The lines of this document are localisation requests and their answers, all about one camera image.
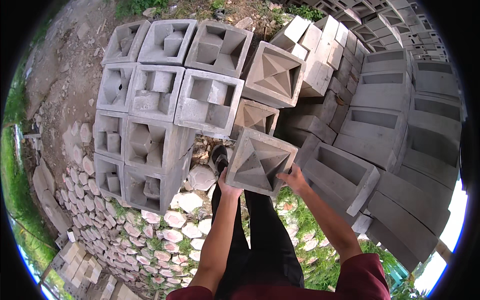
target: person's arm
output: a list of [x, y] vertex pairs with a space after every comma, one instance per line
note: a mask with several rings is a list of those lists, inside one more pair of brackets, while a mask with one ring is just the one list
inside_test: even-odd
[[227, 267], [238, 197], [242, 192], [242, 189], [225, 184], [226, 174], [227, 168], [223, 170], [218, 179], [222, 196], [216, 210], [215, 221], [202, 247], [198, 271], [189, 284], [189, 287], [205, 287], [212, 291], [212, 295], [215, 295], [218, 283]]
[[340, 255], [341, 264], [350, 257], [362, 254], [352, 228], [312, 190], [298, 165], [292, 165], [290, 174], [278, 173], [276, 176], [303, 199], [328, 241]]

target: sky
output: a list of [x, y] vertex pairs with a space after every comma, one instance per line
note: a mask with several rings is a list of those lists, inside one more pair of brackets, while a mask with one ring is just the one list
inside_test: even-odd
[[[22, 254], [22, 258], [24, 259], [24, 262], [25, 262], [25, 265], [27, 266], [28, 270], [30, 271], [30, 274], [32, 275], [34, 281], [36, 283], [38, 283], [40, 281], [40, 277], [38, 277], [37, 275], [35, 275], [35, 270], [33, 269], [33, 265], [31, 264], [28, 264], [28, 261], [27, 261], [27, 255], [25, 253], [25, 251], [22, 249], [22, 247], [20, 247], [19, 245], [17, 245], [18, 247], [18, 250], [20, 250], [20, 253]], [[42, 292], [43, 294], [45, 295], [45, 297], [47, 297], [48, 300], [57, 300], [50, 292], [49, 290], [47, 290], [43, 285], [42, 285]]]
[[[456, 182], [452, 201], [448, 207], [450, 217], [444, 231], [440, 235], [440, 239], [451, 251], [454, 250], [458, 237], [460, 236], [466, 207], [467, 195], [462, 191], [462, 182], [459, 180]], [[420, 291], [431, 291], [440, 278], [440, 275], [442, 275], [445, 267], [445, 261], [437, 252], [435, 252], [432, 260], [425, 267], [423, 274], [415, 280], [415, 288]]]

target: maroon shirt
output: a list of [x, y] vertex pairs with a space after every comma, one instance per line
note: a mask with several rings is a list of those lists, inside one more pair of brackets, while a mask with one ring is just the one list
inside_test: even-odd
[[[213, 300], [213, 296], [204, 287], [181, 288], [167, 296], [167, 300], [190, 299]], [[353, 256], [342, 264], [335, 292], [291, 286], [246, 285], [238, 288], [230, 299], [390, 300], [390, 291], [378, 254], [365, 253]]]

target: cinder block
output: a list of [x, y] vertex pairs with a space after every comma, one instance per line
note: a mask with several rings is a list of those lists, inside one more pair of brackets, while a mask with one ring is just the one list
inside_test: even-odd
[[347, 86], [352, 71], [352, 64], [347, 58], [342, 57], [337, 71], [334, 71], [332, 77], [336, 77], [343, 86]]
[[357, 48], [357, 37], [352, 31], [348, 31], [347, 42], [345, 48], [348, 49], [352, 55], [355, 55], [355, 49]]
[[350, 105], [353, 95], [348, 89], [346, 89], [340, 81], [332, 77], [332, 80], [330, 80], [330, 83], [328, 84], [328, 89], [332, 90], [335, 92], [335, 94], [347, 105]]
[[338, 30], [335, 35], [335, 41], [337, 41], [342, 47], [345, 47], [347, 43], [348, 29], [340, 23], [338, 25]]
[[406, 71], [361, 74], [350, 105], [407, 112], [411, 88], [412, 83]]
[[370, 220], [368, 222], [363, 222], [363, 224], [359, 224], [359, 218], [363, 215], [361, 212], [358, 212], [355, 216], [351, 216], [345, 212], [345, 209], [342, 208], [342, 204], [339, 203], [335, 198], [330, 197], [327, 193], [325, 193], [321, 188], [319, 188], [313, 181], [311, 181], [308, 177], [305, 176], [305, 180], [307, 181], [308, 185], [312, 188], [312, 190], [323, 200], [325, 201], [330, 208], [332, 208], [348, 225], [352, 226], [352, 230], [358, 231], [366, 231], [368, 229], [369, 223], [373, 221]]
[[305, 167], [310, 155], [320, 143], [320, 139], [313, 133], [306, 132], [300, 129], [288, 128], [285, 130], [285, 141], [298, 147], [297, 155], [295, 155], [294, 162], [299, 165], [300, 169]]
[[150, 22], [147, 20], [117, 26], [108, 42], [102, 66], [108, 63], [136, 62], [149, 28]]
[[348, 50], [348, 48], [343, 49], [342, 56], [345, 57], [355, 69], [361, 70], [361, 65], [363, 61], [358, 60], [357, 57], [352, 52], [350, 52], [350, 50]]
[[243, 128], [228, 165], [228, 185], [275, 197], [283, 181], [277, 173], [287, 172], [297, 148], [265, 133]]
[[324, 143], [317, 145], [302, 172], [351, 216], [380, 178], [374, 165]]
[[415, 270], [420, 260], [379, 220], [374, 220], [368, 228], [367, 236], [370, 235], [379, 240], [409, 272]]
[[375, 12], [375, 9], [365, 1], [359, 2], [351, 7], [351, 9], [358, 15], [358, 17], [363, 18]]
[[453, 73], [452, 64], [441, 61], [416, 61], [415, 90], [429, 93], [459, 97], [458, 83]]
[[248, 30], [202, 21], [188, 51], [185, 67], [239, 78], [252, 36], [253, 32]]
[[180, 90], [174, 123], [202, 131], [230, 135], [243, 80], [187, 70]]
[[403, 165], [428, 176], [447, 188], [458, 178], [459, 142], [425, 128], [408, 125], [407, 150]]
[[402, 112], [350, 107], [340, 133], [393, 149], [397, 156], [406, 128], [407, 119]]
[[380, 12], [379, 15], [383, 16], [386, 23], [391, 27], [404, 24], [402, 16], [393, 7]]
[[196, 20], [153, 22], [148, 29], [137, 61], [142, 64], [183, 66], [197, 27]]
[[336, 40], [332, 41], [330, 54], [327, 58], [327, 63], [334, 69], [338, 70], [340, 60], [342, 59], [343, 47]]
[[345, 117], [347, 116], [348, 108], [348, 104], [337, 105], [335, 113], [333, 114], [333, 118], [330, 121], [330, 124], [328, 124], [328, 127], [333, 129], [335, 133], [340, 132], [340, 128], [342, 127], [342, 124], [345, 121]]
[[453, 101], [436, 97], [415, 95], [411, 99], [408, 124], [460, 141], [462, 124], [461, 106]]
[[337, 106], [338, 103], [335, 92], [330, 90], [325, 94], [325, 97], [317, 98], [316, 104], [297, 104], [293, 111], [298, 115], [316, 116], [318, 120], [328, 125], [335, 114]]
[[308, 25], [307, 30], [305, 30], [305, 33], [298, 40], [298, 44], [303, 46], [309, 52], [315, 53], [321, 36], [322, 31], [318, 29], [317, 26], [310, 24]]
[[173, 123], [184, 73], [183, 67], [138, 66], [129, 115]]
[[425, 262], [435, 249], [438, 239], [434, 234], [388, 197], [375, 192], [368, 204], [368, 210], [421, 262]]
[[361, 25], [360, 17], [350, 8], [336, 15], [335, 18], [349, 30]]
[[97, 153], [124, 160], [127, 116], [123, 112], [97, 109], [94, 132]]
[[361, 138], [339, 134], [333, 146], [361, 157], [386, 171], [392, 171], [396, 164], [392, 147], [374, 144]]
[[359, 39], [361, 39], [365, 43], [378, 39], [378, 36], [373, 33], [373, 31], [370, 30], [366, 25], [358, 26], [352, 31], [355, 33], [356, 36], [358, 36]]
[[287, 49], [287, 52], [292, 54], [293, 56], [298, 57], [301, 60], [305, 60], [308, 55], [308, 50], [300, 44], [295, 44], [293, 47]]
[[123, 167], [125, 163], [98, 153], [94, 154], [94, 162], [96, 185], [102, 194], [123, 200], [125, 195]]
[[240, 99], [230, 139], [237, 140], [242, 127], [273, 136], [280, 111], [261, 103]]
[[377, 191], [388, 197], [439, 237], [448, 221], [450, 211], [438, 205], [438, 200], [407, 181], [385, 172], [382, 174]]
[[405, 49], [367, 54], [363, 58], [361, 72], [407, 71], [412, 78], [410, 54]]
[[452, 200], [453, 190], [406, 166], [401, 166], [396, 175], [424, 191], [432, 199], [435, 199], [439, 208], [448, 209]]
[[193, 148], [167, 174], [125, 166], [125, 200], [135, 208], [164, 215], [190, 168]]
[[261, 41], [243, 72], [242, 97], [274, 108], [294, 107], [305, 66], [303, 60]]
[[128, 112], [132, 83], [139, 63], [113, 63], [105, 66], [98, 89], [97, 109]]
[[288, 126], [315, 134], [326, 144], [333, 144], [336, 133], [316, 116], [291, 116]]
[[169, 170], [193, 145], [195, 130], [173, 123], [129, 116], [125, 163], [159, 174]]
[[293, 47], [301, 38], [311, 23], [300, 16], [295, 16], [287, 25], [283, 26], [270, 40], [270, 44], [283, 50]]
[[303, 83], [299, 97], [322, 97], [327, 91], [328, 84], [332, 78], [333, 68], [326, 62], [316, 60], [313, 68], [307, 77], [303, 77]]

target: black pants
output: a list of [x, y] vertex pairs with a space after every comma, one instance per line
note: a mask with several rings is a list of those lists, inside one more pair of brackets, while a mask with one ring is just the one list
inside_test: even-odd
[[[217, 185], [212, 197], [212, 224], [222, 192]], [[245, 191], [250, 215], [250, 244], [243, 232], [240, 198], [233, 225], [227, 268], [218, 285], [216, 299], [228, 299], [241, 285], [274, 284], [303, 288], [303, 272], [292, 242], [276, 214], [269, 196]]]

